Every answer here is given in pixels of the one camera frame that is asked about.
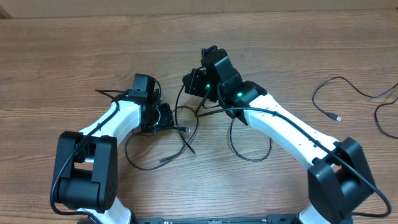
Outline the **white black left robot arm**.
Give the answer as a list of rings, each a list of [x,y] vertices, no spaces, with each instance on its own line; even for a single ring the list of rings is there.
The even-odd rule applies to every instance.
[[[63,216],[86,215],[93,223],[135,223],[117,197],[118,146],[133,129],[154,133],[170,126],[171,110],[162,103],[154,77],[135,74],[127,90],[99,90],[111,99],[102,117],[79,132],[63,132],[57,144],[50,206]]]

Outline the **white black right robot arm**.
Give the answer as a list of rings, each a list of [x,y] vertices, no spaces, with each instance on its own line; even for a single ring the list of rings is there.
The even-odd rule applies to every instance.
[[[310,205],[298,223],[352,223],[375,183],[361,145],[313,129],[283,109],[263,87],[243,81],[225,49],[201,51],[201,67],[182,79],[186,93],[218,102],[218,113],[268,135],[307,171]]]

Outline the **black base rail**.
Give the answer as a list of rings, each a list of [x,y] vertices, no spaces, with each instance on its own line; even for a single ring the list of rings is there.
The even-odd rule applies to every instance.
[[[130,223],[137,224],[299,224],[299,223],[328,223],[326,220],[301,221],[298,215],[272,214],[266,217],[240,217],[240,218],[135,218]]]

